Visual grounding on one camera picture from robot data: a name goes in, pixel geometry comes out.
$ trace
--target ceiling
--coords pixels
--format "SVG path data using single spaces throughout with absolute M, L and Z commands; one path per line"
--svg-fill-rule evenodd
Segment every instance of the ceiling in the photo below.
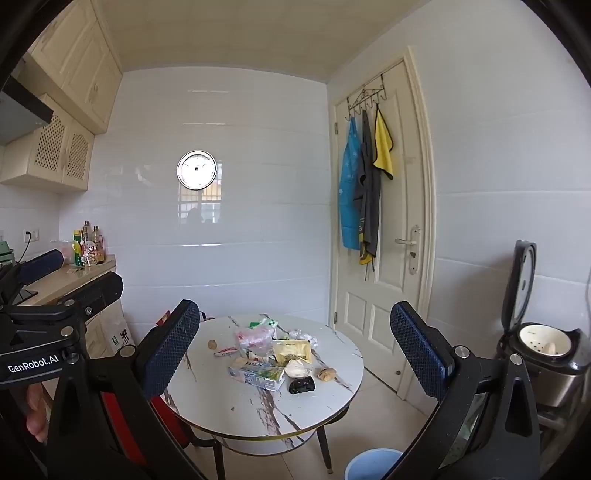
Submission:
M 223 65 L 326 82 L 425 0 L 98 0 L 124 70 Z

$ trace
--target kitchen counter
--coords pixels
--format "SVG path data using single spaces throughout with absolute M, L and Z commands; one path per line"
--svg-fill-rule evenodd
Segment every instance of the kitchen counter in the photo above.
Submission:
M 81 287 L 90 280 L 115 268 L 115 256 L 107 255 L 105 263 L 94 267 L 84 267 L 74 270 L 73 265 L 64 265 L 59 270 L 46 275 L 30 285 L 25 286 L 27 290 L 39 292 L 34 297 L 24 301 L 21 305 L 47 305 L 52 301 L 63 297 L 72 290 Z

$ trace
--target bottle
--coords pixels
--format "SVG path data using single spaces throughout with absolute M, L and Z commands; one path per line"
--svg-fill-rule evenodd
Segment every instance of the bottle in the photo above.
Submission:
M 95 225 L 90 240 L 95 243 L 96 247 L 96 263 L 105 263 L 105 246 L 103 244 L 103 236 L 100 234 L 98 226 Z
M 82 265 L 85 267 L 96 265 L 96 245 L 90 239 L 90 235 L 90 222 L 87 220 L 84 222 L 84 227 L 82 227 L 82 241 L 80 242 L 82 246 Z
M 74 249 L 74 263 L 77 267 L 82 266 L 82 246 L 80 242 L 82 241 L 82 236 L 79 230 L 74 230 L 74 240 L 72 242 L 72 248 Z
M 82 227 L 82 241 L 86 242 L 90 236 L 90 222 L 87 220 L 84 222 L 84 227 Z

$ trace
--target blue mesh pad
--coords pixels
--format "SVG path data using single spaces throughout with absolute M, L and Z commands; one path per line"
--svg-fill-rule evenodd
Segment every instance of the blue mesh pad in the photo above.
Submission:
M 194 302 L 190 302 L 180 320 L 146 363 L 142 390 L 147 400 L 162 395 L 168 387 L 170 379 L 199 329 L 199 320 L 199 307 Z
M 447 392 L 448 369 L 400 303 L 392 307 L 390 328 L 425 393 L 441 401 Z

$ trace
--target power cord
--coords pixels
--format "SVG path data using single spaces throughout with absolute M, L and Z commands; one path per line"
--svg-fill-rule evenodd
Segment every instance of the power cord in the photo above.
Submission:
M 21 262 L 22 258 L 23 258 L 23 257 L 25 256 L 25 254 L 27 253 L 27 248 L 29 248 L 29 244 L 31 243 L 31 237 L 32 237 L 32 235 L 31 235 L 31 232 L 29 232 L 29 231 L 26 231 L 25 233 L 26 233 L 26 234 L 29 236 L 29 241 L 27 242 L 27 246 L 25 247 L 25 251 L 22 253 L 22 255 L 21 255 L 21 258 L 18 260 L 18 263 L 20 263 L 20 262 Z

